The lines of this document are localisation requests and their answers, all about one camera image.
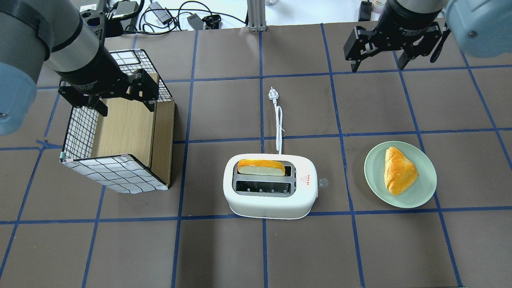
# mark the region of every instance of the wire cable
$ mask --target wire cable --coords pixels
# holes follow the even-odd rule
[[[268,92],[268,98],[272,100],[274,103],[275,110],[275,149],[282,154],[283,152],[283,109],[281,106],[278,106],[278,98],[279,93],[274,89],[274,87],[270,87],[270,91]]]
[[[202,6],[204,6],[207,10],[204,10],[204,9],[183,9],[183,6],[186,5],[187,3],[198,3]],[[149,13],[149,12],[153,12],[153,11],[166,11],[169,16],[171,17],[171,21],[166,25],[166,26],[158,26],[158,25],[155,25],[155,24],[151,24],[151,23],[148,23],[147,20],[146,20],[146,15]],[[171,11],[178,11],[178,15],[176,15],[176,17],[174,17],[171,13]],[[213,12],[210,10],[210,8],[208,6],[206,6],[205,4],[199,2],[199,1],[185,1],[183,4],[181,4],[180,8],[178,9],[168,9],[168,8],[159,8],[159,9],[151,9],[151,8],[146,8],[146,10],[140,15],[140,18],[139,18],[139,24],[138,24],[138,29],[135,29],[135,31],[128,31],[127,29],[125,29],[124,31],[124,34],[136,34],[136,33],[140,33],[140,34],[144,34],[144,35],[162,35],[162,34],[167,34],[171,31],[174,31],[174,30],[179,30],[179,31],[182,31],[181,29],[181,26],[180,26],[180,20],[179,20],[179,17],[180,15],[183,15],[183,14],[190,14],[192,15],[192,13],[190,11],[200,11],[200,12],[207,12],[210,14],[210,16],[213,16],[213,14],[219,14],[219,15],[224,15],[224,16],[228,16],[228,17],[231,17],[233,19],[236,19],[238,20],[239,22],[243,23],[244,25],[247,25],[244,21],[242,21],[241,19],[233,16],[233,15],[229,15],[229,14],[226,14],[226,13],[222,13],[222,12]],[[166,31],[162,31],[162,32],[155,32],[155,29],[154,28],[158,28],[158,29],[167,29]]]

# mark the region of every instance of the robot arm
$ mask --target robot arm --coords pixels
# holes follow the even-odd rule
[[[111,17],[107,26],[104,11],[79,13],[69,0],[0,1],[0,135],[23,124],[44,61],[62,77],[59,93],[74,107],[106,116],[100,99],[122,97],[153,111],[158,84],[143,69],[123,73],[103,46],[105,37],[122,34],[120,20]]]
[[[434,21],[443,7],[447,24],[444,33]],[[344,46],[345,60],[351,61],[352,72],[356,72],[368,57],[381,51],[403,50],[398,60],[402,70],[409,61],[430,55],[450,31],[464,53],[475,57],[498,56],[512,52],[511,18],[512,1],[388,0],[375,29],[354,28]],[[442,42],[431,58],[432,63]]]

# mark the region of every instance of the wooden panel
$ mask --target wooden panel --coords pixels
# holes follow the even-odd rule
[[[99,116],[93,144],[93,157],[132,154],[144,165],[151,165],[155,113],[143,103],[123,98],[105,100],[108,117]]]
[[[167,184],[170,184],[175,106],[174,101],[158,102],[155,119],[151,171]]]

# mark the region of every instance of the plate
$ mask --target plate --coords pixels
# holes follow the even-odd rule
[[[389,194],[384,183],[386,149],[396,147],[418,169],[418,178],[407,190],[398,196]],[[437,174],[430,159],[411,144],[388,141],[375,146],[365,160],[366,182],[382,201],[400,208],[414,208],[425,204],[436,191]]]

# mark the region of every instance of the black cable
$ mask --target black cable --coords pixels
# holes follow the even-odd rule
[[[137,30],[137,27],[136,27],[135,25],[133,25],[133,24],[128,24],[128,25],[124,28],[124,30],[125,30],[125,31],[128,31],[128,28],[129,28],[130,26],[132,26],[134,30]]]
[[[165,10],[165,9],[147,9],[144,13],[148,13],[148,12],[151,12],[151,11],[154,11],[154,10]],[[190,12],[181,12],[181,14],[192,14]],[[140,21],[139,21],[139,26],[141,25],[141,22],[142,22],[142,19],[144,18],[144,14],[141,15],[140,17]],[[148,25],[152,32],[148,32],[144,29],[145,25]],[[155,30],[153,29],[153,27],[155,28],[159,28],[159,29],[165,29],[165,28],[168,28],[168,30],[166,31],[163,31],[163,32],[155,32]],[[166,27],[160,27],[160,26],[157,26],[157,25],[154,25],[154,24],[150,24],[150,23],[144,23],[142,24],[142,28],[141,29],[136,29],[136,31],[124,31],[124,34],[136,34],[136,33],[139,33],[139,34],[144,34],[144,35],[162,35],[162,34],[167,34],[169,32],[172,32],[174,31],[175,29],[177,28],[177,24],[176,24],[176,17],[172,17],[172,21],[169,22],[169,24],[167,24]]]
[[[201,11],[201,12],[208,12],[208,13],[210,12],[210,11],[203,10],[203,9],[182,9],[182,10],[185,10],[185,11]],[[233,15],[229,15],[229,14],[221,13],[221,12],[214,12],[214,11],[212,11],[212,13],[213,13],[213,14],[219,14],[219,15],[228,16],[228,17],[234,18],[234,19],[236,19],[236,20],[238,20],[238,21],[242,22],[243,24],[245,24],[245,22],[244,22],[244,21],[240,20],[240,18],[237,18],[237,17],[235,17],[235,16],[233,16]]]
[[[183,6],[187,3],[198,3],[204,7],[206,7],[206,9],[208,10],[203,10],[203,9],[183,9]],[[171,17],[171,21],[167,24],[167,26],[164,26],[164,27],[161,27],[161,26],[157,26],[157,25],[154,25],[154,24],[151,24],[151,23],[148,23],[146,21],[146,14],[149,13],[149,12],[153,12],[153,11],[166,11],[169,16]],[[176,17],[174,17],[170,11],[178,11],[178,15],[176,15]],[[136,29],[136,31],[126,31],[125,29],[125,32],[124,34],[135,34],[135,33],[140,33],[140,34],[145,34],[145,35],[162,35],[162,34],[167,34],[175,29],[179,29],[180,31],[181,30],[181,26],[180,26],[180,20],[179,20],[179,17],[180,15],[182,14],[190,14],[192,15],[191,12],[189,11],[201,11],[201,12],[208,12],[210,13],[210,16],[213,16],[213,14],[219,14],[219,15],[224,15],[224,16],[228,16],[228,17],[231,17],[231,18],[234,18],[238,21],[240,21],[241,23],[243,23],[244,25],[247,26],[247,23],[245,21],[242,21],[241,19],[233,16],[233,15],[229,15],[229,14],[226,14],[226,13],[222,13],[222,12],[212,12],[210,10],[210,8],[208,6],[206,6],[205,4],[199,2],[199,1],[186,1],[184,2],[183,4],[181,4],[180,8],[178,9],[168,9],[168,8],[159,8],[159,9],[151,9],[151,8],[147,8],[141,15],[140,15],[140,18],[139,18],[139,29]],[[148,32],[145,30],[145,26],[149,26],[151,28],[151,32]],[[153,29],[154,28],[158,28],[158,29],[168,29],[166,31],[163,31],[163,32],[155,32],[155,30]]]

